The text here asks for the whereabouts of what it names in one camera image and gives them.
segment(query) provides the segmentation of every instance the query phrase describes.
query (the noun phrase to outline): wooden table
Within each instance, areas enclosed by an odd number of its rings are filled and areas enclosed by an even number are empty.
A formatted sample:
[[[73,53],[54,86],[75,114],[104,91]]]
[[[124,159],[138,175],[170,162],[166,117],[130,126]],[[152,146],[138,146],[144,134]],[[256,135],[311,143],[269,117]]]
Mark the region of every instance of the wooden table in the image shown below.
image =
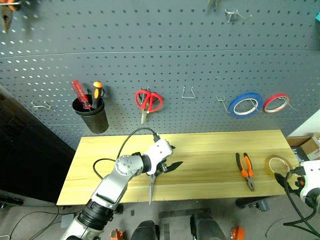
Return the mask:
[[[116,159],[127,136],[82,137],[61,190],[58,205],[83,205],[90,199],[100,179],[92,165],[100,158]],[[293,167],[298,161],[280,130],[161,134],[176,149],[167,165],[183,164],[177,170],[161,174],[154,187],[153,201],[257,197],[285,194],[284,189],[265,171],[265,159],[279,155]],[[143,153],[153,144],[151,135],[134,135],[121,155]],[[236,164],[235,153],[248,153],[254,170],[255,191],[251,192]],[[105,176],[114,163],[101,161],[96,169]],[[147,202],[149,178],[133,178],[122,198],[126,202]]]

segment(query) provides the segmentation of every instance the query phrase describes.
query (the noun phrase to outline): tool holder cup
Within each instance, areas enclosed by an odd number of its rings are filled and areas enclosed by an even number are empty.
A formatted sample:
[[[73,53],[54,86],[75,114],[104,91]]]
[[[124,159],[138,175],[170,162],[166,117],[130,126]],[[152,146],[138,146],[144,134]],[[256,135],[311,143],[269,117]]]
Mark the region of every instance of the tool holder cup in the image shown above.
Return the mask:
[[[86,96],[92,104],[92,96],[90,94],[87,94]],[[99,99],[97,109],[84,109],[78,98],[73,101],[72,108],[94,134],[102,134],[108,129],[109,124],[105,112],[105,103],[102,98]]]

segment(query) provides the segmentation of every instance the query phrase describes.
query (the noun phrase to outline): blue tape roll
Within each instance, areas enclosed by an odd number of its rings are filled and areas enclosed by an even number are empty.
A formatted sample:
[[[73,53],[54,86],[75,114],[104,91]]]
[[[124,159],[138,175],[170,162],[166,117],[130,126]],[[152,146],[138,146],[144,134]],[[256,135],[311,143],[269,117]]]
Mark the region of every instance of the blue tape roll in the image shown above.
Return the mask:
[[[249,92],[249,93],[245,93],[242,94],[240,96],[237,96],[229,105],[228,111],[230,113],[230,115],[232,115],[233,117],[237,118],[237,119],[244,119],[244,118],[248,118],[252,115],[255,115],[258,110],[254,108],[254,106],[252,106],[252,109],[247,111],[247,112],[237,112],[235,110],[235,107],[237,104],[239,104],[240,102],[247,100],[247,99],[252,99],[253,103],[256,104],[257,102],[257,109],[261,110],[262,105],[264,104],[264,101],[262,99],[262,97],[255,92]]]

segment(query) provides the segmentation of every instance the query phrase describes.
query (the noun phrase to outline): tape roll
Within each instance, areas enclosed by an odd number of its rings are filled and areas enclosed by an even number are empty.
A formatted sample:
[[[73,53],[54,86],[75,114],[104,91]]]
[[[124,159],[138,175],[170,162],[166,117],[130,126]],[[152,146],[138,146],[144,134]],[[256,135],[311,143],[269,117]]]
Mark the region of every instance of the tape roll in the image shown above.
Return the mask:
[[[278,99],[284,99],[284,103],[281,106],[278,106],[274,109],[267,109],[268,105]],[[278,93],[276,95],[271,96],[267,101],[265,101],[265,103],[263,104],[263,110],[265,113],[267,114],[274,114],[277,112],[280,112],[281,110],[283,110],[288,104],[290,103],[290,98],[287,94],[285,93]]]
[[[275,177],[275,173],[285,177],[290,169],[292,169],[292,165],[287,159],[281,156],[271,155],[266,158],[264,168],[272,177]]]
[[[244,111],[244,112],[236,111],[236,107],[244,101],[252,101],[254,106],[252,106],[252,108],[249,111]],[[250,93],[245,93],[240,96],[237,96],[230,103],[228,111],[233,117],[237,119],[244,119],[252,115],[255,115],[258,112],[258,110],[262,108],[262,105],[263,105],[262,97],[258,93],[250,92]]]

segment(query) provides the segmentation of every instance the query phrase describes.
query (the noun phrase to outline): dark wall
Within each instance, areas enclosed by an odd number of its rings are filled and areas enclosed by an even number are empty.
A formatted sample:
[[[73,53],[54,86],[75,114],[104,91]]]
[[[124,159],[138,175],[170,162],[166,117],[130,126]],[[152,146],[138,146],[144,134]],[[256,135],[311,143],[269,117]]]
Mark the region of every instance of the dark wall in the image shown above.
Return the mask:
[[[1,190],[57,202],[74,154],[71,147],[0,88]]]

